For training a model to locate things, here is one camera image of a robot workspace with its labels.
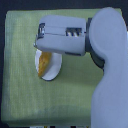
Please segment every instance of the yellow object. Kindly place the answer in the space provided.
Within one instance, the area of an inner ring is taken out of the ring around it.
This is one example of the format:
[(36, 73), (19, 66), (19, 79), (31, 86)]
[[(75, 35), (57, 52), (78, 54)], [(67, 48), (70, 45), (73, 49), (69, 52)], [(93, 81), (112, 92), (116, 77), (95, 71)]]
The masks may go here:
[(38, 76), (42, 77), (51, 59), (52, 53), (42, 52), (39, 58)]

